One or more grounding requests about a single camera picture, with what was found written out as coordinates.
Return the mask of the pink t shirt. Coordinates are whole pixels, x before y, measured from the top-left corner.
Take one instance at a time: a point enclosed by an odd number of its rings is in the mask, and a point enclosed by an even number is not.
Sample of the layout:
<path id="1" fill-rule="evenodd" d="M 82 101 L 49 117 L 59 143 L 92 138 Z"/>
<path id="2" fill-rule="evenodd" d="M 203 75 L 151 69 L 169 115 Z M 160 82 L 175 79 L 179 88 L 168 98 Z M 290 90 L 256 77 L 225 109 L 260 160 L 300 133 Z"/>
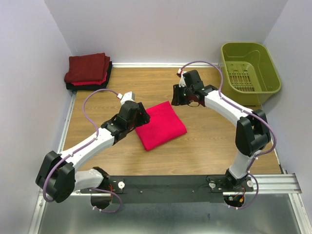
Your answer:
<path id="1" fill-rule="evenodd" d="M 187 133 L 186 126 L 177 116 L 169 101 L 148 108 L 150 122 L 136 128 L 146 151 L 150 151 Z"/>

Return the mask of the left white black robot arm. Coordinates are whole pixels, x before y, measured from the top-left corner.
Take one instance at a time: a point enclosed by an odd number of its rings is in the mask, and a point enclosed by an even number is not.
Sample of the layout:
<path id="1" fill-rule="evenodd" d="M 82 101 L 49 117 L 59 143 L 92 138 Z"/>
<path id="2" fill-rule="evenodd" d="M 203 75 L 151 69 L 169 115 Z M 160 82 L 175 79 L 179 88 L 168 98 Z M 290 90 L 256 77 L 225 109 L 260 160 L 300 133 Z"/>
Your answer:
<path id="1" fill-rule="evenodd" d="M 79 172 L 79 168 L 104 149 L 122 139 L 137 127 L 149 123 L 141 102 L 124 102 L 119 113 L 104 122 L 94 134 L 76 146 L 56 153 L 46 154 L 39 169 L 36 184 L 42 189 L 47 202 L 61 203 L 75 190 L 92 187 L 102 193 L 108 187 L 108 180 L 96 169 Z"/>

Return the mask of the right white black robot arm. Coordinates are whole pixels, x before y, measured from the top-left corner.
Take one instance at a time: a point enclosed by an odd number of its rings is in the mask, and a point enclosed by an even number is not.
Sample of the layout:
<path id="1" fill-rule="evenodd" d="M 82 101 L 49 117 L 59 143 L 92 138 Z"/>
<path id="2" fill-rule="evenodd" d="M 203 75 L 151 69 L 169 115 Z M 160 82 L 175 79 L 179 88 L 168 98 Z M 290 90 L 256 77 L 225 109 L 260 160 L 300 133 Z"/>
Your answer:
<path id="1" fill-rule="evenodd" d="M 271 141 L 266 114 L 239 105 L 212 85 L 204 85 L 197 70 L 183 72 L 179 69 L 177 76 L 180 81 L 173 86 L 173 106 L 196 102 L 215 110 L 236 128 L 237 155 L 225 173 L 224 185 L 230 191 L 237 190 L 247 179 L 251 165 Z"/>

